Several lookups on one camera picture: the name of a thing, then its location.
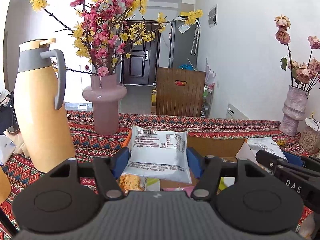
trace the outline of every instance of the textured pink vase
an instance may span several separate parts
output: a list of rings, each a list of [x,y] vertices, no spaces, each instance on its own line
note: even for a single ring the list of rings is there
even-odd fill
[[[307,103],[308,93],[299,88],[289,86],[287,99],[282,108],[284,117],[279,126],[281,132],[289,136],[296,135],[299,121],[304,120]]]
[[[91,86],[82,96],[92,102],[94,129],[100,135],[112,135],[118,131],[118,101],[127,94],[124,85],[117,83],[117,75],[99,77],[91,75]]]

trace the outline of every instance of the table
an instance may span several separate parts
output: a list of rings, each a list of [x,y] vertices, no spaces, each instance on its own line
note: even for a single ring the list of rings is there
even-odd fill
[[[278,129],[280,124],[278,121],[119,114],[117,134],[100,136],[94,132],[92,112],[68,111],[68,113],[70,114],[68,119],[76,149],[76,157],[82,162],[91,162],[93,158],[101,155],[115,155],[132,129],[133,123],[150,130],[185,131],[188,129],[189,136],[216,139],[272,136],[274,141],[283,140],[282,150],[308,156],[308,152],[299,146],[300,133],[297,133],[295,137],[284,135]],[[24,155],[13,156],[2,169],[10,179],[12,188],[10,196],[4,203],[0,204],[0,208],[9,216],[10,221],[17,226],[12,214],[12,201],[21,190],[43,176],[43,173],[37,171],[31,160],[25,158]],[[95,190],[93,179],[81,179],[81,183]],[[310,213],[311,210],[305,208],[299,224]],[[0,240],[7,239],[10,239],[10,235],[4,231],[4,227],[0,224]]]

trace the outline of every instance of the tablecloth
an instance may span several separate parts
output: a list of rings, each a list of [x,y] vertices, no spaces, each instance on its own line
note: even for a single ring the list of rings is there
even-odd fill
[[[210,119],[197,117],[177,117],[160,115],[138,115],[119,114],[119,130],[115,135],[100,136],[94,131],[92,112],[68,111],[70,114],[69,126],[76,149],[76,157],[82,162],[91,162],[93,158],[108,155],[113,156],[121,148],[132,129],[132,124],[153,130],[185,131],[188,136],[199,136],[216,139],[252,138],[272,136],[274,141],[283,140],[282,150],[308,156],[303,148],[299,146],[300,134],[295,137],[284,135],[279,129],[278,121],[257,120],[233,120],[233,119]],[[17,227],[12,214],[11,204],[19,192],[28,185],[39,179],[43,173],[37,171],[31,160],[24,155],[12,157],[2,167],[11,183],[11,193],[8,199],[0,204],[0,208],[9,217],[10,221]],[[81,179],[81,183],[95,189],[92,179]],[[300,223],[311,213],[305,208]],[[10,239],[10,235],[0,224],[0,240]]]

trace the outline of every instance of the door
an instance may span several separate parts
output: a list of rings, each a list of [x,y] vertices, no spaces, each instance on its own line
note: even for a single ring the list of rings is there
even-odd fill
[[[146,33],[152,31],[156,26],[149,25],[146,27]],[[141,45],[134,45],[131,57],[124,60],[123,84],[125,85],[153,85],[156,78],[156,68],[159,63],[160,33],[156,33],[153,41],[144,42]],[[128,53],[132,49],[129,46],[126,49]]]

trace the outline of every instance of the tile floor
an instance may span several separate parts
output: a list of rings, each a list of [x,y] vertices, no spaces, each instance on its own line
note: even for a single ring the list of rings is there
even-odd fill
[[[119,113],[151,114],[151,91],[153,86],[126,85],[127,94],[119,101]],[[78,110],[77,107],[66,107],[67,110]]]

